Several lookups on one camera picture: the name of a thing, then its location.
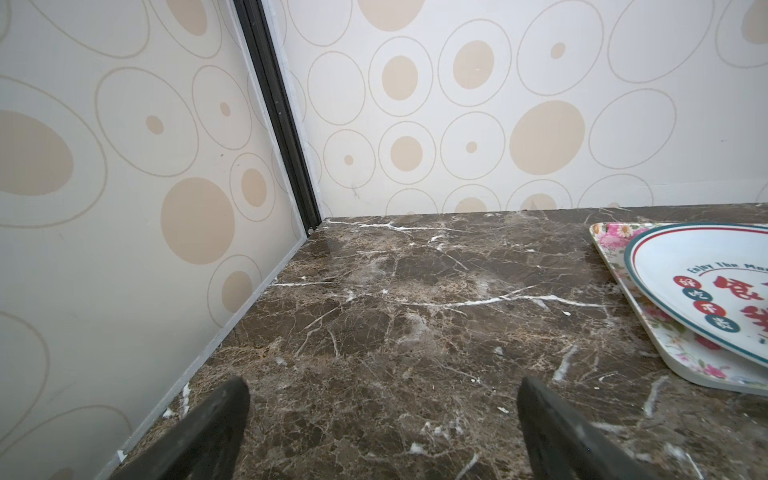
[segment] pink flower pattern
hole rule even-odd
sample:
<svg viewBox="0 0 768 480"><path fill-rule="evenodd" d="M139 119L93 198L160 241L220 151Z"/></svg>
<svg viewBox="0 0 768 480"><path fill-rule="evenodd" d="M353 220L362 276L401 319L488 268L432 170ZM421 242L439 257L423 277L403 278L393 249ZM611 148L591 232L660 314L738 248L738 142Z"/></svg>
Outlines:
<svg viewBox="0 0 768 480"><path fill-rule="evenodd" d="M600 236L600 245L612 250L625 248L633 238L648 230L644 227L633 231L625 223L609 223L607 232Z"/></svg>

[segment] polka dot wallpaper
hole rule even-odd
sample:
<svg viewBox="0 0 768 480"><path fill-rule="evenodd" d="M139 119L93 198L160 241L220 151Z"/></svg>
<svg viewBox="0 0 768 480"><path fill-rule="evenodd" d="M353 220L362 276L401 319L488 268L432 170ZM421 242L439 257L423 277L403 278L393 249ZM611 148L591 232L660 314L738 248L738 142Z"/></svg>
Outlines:
<svg viewBox="0 0 768 480"><path fill-rule="evenodd" d="M768 201L766 0L264 1L326 216Z"/></svg>
<svg viewBox="0 0 768 480"><path fill-rule="evenodd" d="M0 477L105 478L304 241L233 15L0 0ZM320 77L352 65L363 84L327 58ZM357 93L329 119L357 115ZM323 180L371 176L349 132L358 150L326 148L341 163Z"/></svg>

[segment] floral tray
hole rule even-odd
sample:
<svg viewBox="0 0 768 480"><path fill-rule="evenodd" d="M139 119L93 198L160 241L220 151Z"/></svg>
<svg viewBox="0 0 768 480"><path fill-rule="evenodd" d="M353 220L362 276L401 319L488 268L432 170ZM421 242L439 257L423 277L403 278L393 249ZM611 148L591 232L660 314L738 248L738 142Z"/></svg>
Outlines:
<svg viewBox="0 0 768 480"><path fill-rule="evenodd" d="M624 263L624 248L640 233L670 223L596 223L594 245L627 297L651 342L673 372L697 385L768 396L768 369L686 328L640 292Z"/></svg>

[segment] beige dot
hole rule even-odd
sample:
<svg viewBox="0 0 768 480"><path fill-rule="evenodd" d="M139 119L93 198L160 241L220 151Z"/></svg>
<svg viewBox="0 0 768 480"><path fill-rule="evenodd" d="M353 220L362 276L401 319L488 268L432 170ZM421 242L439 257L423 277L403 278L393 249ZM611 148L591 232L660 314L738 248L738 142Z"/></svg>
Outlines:
<svg viewBox="0 0 768 480"><path fill-rule="evenodd" d="M48 125L0 110L0 191L46 195L72 178L74 159L64 139Z"/></svg>
<svg viewBox="0 0 768 480"><path fill-rule="evenodd" d="M195 265L219 260L235 236L232 204L215 183L204 178L185 178L168 191L160 225L170 249Z"/></svg>
<svg viewBox="0 0 768 480"><path fill-rule="evenodd" d="M419 71L410 58L398 55L384 65L382 85L391 99L405 100L413 95L418 83Z"/></svg>
<svg viewBox="0 0 768 480"><path fill-rule="evenodd" d="M464 200L458 202L458 205L456 205L457 214L466 214L469 212L487 212L487 211L488 211L488 207L486 207L485 204L482 203L482 200L475 197L465 198Z"/></svg>
<svg viewBox="0 0 768 480"><path fill-rule="evenodd" d="M202 0L165 0L176 21L184 30L200 37L208 30L208 17Z"/></svg>
<svg viewBox="0 0 768 480"><path fill-rule="evenodd" d="M754 0L741 22L744 40L755 45L768 43L768 0Z"/></svg>
<svg viewBox="0 0 768 480"><path fill-rule="evenodd" d="M410 172L422 163L422 145L414 137L400 137L392 144L389 157L398 169Z"/></svg>
<svg viewBox="0 0 768 480"><path fill-rule="evenodd" d="M163 126L163 121L160 118L157 118L154 115L150 115L147 117L147 129L149 129L149 131L153 134L159 135L163 133L165 126Z"/></svg>
<svg viewBox="0 0 768 480"><path fill-rule="evenodd" d="M558 205L547 194L533 194L523 200L520 210L554 210Z"/></svg>
<svg viewBox="0 0 768 480"><path fill-rule="evenodd" d="M255 168L245 170L241 181L243 196L246 202L254 207L261 207L266 201L266 181L264 176Z"/></svg>
<svg viewBox="0 0 768 480"><path fill-rule="evenodd" d="M549 55L552 56L552 58L560 58L565 53L565 43L562 41L559 41L558 43L552 45L552 50L549 52Z"/></svg>
<svg viewBox="0 0 768 480"><path fill-rule="evenodd" d="M453 78L463 88L483 85L493 72L493 50L482 40L461 47L453 60Z"/></svg>
<svg viewBox="0 0 768 480"><path fill-rule="evenodd" d="M74 470L69 467L64 467L51 475L48 480L72 480L74 478Z"/></svg>
<svg viewBox="0 0 768 480"><path fill-rule="evenodd" d="M581 112L568 102L553 100L522 116L512 131L509 150L520 170L546 175L573 160L583 141Z"/></svg>
<svg viewBox="0 0 768 480"><path fill-rule="evenodd" d="M253 284L250 282L250 277L247 273L238 270L224 280L224 285L221 287L221 303L230 312L237 313L252 293Z"/></svg>
<svg viewBox="0 0 768 480"><path fill-rule="evenodd" d="M368 22L383 31L398 31L413 22L424 0L357 0Z"/></svg>

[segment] marble countertop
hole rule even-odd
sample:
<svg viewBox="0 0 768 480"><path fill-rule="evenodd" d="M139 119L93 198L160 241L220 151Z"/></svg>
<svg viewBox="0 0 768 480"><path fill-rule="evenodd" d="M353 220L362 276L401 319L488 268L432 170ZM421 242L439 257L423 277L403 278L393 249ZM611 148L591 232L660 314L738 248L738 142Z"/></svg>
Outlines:
<svg viewBox="0 0 768 480"><path fill-rule="evenodd" d="M237 478L532 478L542 379L660 478L768 478L768 399L669 370L594 248L601 221L768 223L768 205L326 220L195 375L248 382ZM148 439L172 425L161 419Z"/></svg>

